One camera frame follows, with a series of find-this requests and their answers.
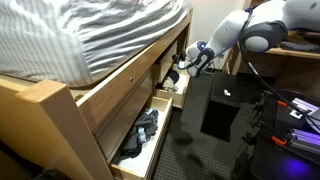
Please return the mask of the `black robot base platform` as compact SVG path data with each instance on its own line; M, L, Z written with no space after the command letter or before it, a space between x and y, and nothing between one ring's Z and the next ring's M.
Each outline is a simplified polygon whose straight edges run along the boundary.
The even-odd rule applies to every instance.
M319 105L296 91L263 92L231 180L320 180Z

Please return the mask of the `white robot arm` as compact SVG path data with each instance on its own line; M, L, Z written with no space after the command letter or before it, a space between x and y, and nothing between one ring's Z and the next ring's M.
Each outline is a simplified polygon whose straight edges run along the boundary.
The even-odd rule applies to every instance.
M293 29L320 30L320 0L267 0L254 8L232 11L207 41L194 42L172 60L178 69L198 77L235 44L250 52L265 52Z

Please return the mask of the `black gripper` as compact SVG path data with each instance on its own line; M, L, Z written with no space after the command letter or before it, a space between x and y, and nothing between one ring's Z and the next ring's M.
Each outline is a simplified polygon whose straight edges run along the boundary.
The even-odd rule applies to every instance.
M184 53L175 54L172 56L172 61L174 64L177 65L178 69L185 69L186 68L186 56Z

